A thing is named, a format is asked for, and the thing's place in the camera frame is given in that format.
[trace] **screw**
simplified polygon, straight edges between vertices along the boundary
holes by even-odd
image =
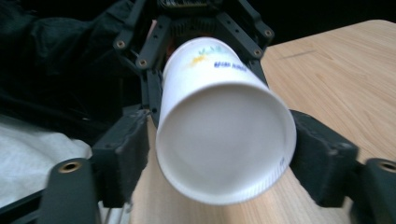
[[[145,67],[147,64],[148,64],[148,62],[146,60],[144,60],[144,59],[139,61],[139,65],[141,67]]]
[[[396,173],[396,165],[391,163],[391,162],[381,161],[381,162],[378,163],[378,165],[379,165],[379,168],[381,168],[381,169],[383,169],[385,171],[388,171],[388,172],[391,172],[391,173]]]
[[[272,35],[272,32],[270,31],[270,30],[266,30],[266,31],[264,31],[265,32],[265,35],[266,36],[271,36]]]
[[[254,55],[261,56],[262,55],[262,51],[260,49],[255,49],[254,50]]]
[[[125,42],[123,42],[122,40],[117,41],[117,48],[119,49],[123,49],[125,48]]]

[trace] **white cloth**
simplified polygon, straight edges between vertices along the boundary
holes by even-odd
[[[0,207],[43,189],[55,164],[91,155],[80,140],[0,115]]]

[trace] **paper cup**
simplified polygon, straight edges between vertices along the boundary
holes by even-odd
[[[291,113],[230,47],[210,37],[186,42],[163,79],[157,158],[178,191],[240,203],[280,178],[296,143]]]

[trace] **light wood tabletop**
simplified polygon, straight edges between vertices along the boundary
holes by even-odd
[[[305,112],[361,148],[358,160],[396,161],[396,24],[366,21],[275,45],[262,68],[290,109]],[[213,206],[178,193],[155,156],[148,123],[148,166],[134,191],[133,224],[349,223],[351,201],[321,208],[290,169],[261,196]]]

